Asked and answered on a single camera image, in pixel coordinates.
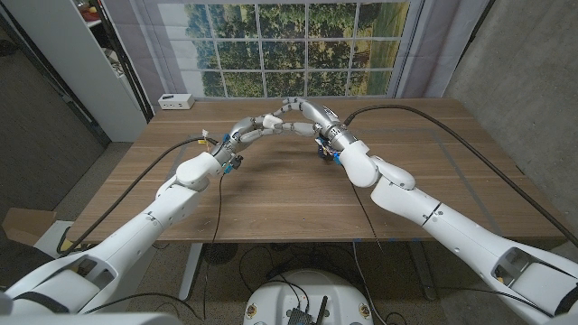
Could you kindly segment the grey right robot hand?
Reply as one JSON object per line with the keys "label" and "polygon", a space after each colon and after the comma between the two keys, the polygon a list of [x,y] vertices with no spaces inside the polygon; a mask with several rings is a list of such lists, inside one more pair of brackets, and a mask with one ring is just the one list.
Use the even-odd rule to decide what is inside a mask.
{"label": "grey right robot hand", "polygon": [[343,124],[338,116],[326,106],[314,103],[301,97],[289,97],[283,101],[281,108],[273,113],[273,116],[280,117],[290,111],[299,111],[302,115],[312,121],[312,130],[328,139],[333,139],[343,132]]}

